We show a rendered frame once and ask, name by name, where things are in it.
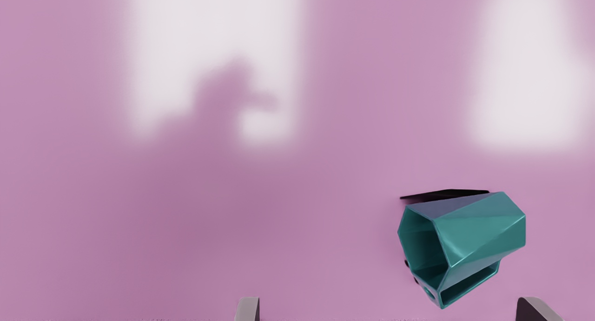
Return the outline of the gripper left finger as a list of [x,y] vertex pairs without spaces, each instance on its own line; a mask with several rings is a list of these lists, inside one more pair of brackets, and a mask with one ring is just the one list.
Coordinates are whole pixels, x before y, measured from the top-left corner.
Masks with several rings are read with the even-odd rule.
[[260,299],[257,296],[245,296],[238,302],[235,321],[261,321]]

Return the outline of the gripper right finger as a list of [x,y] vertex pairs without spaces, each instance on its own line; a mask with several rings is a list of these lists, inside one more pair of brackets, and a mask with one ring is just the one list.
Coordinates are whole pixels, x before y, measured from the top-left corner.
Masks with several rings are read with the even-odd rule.
[[536,296],[521,296],[516,305],[516,321],[565,321],[544,300]]

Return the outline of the teal faceted mug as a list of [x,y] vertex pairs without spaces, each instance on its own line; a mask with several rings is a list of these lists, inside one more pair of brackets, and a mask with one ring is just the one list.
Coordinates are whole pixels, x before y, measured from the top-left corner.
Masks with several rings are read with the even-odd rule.
[[526,215],[504,192],[445,189],[402,196],[408,268],[440,309],[495,276],[526,245]]

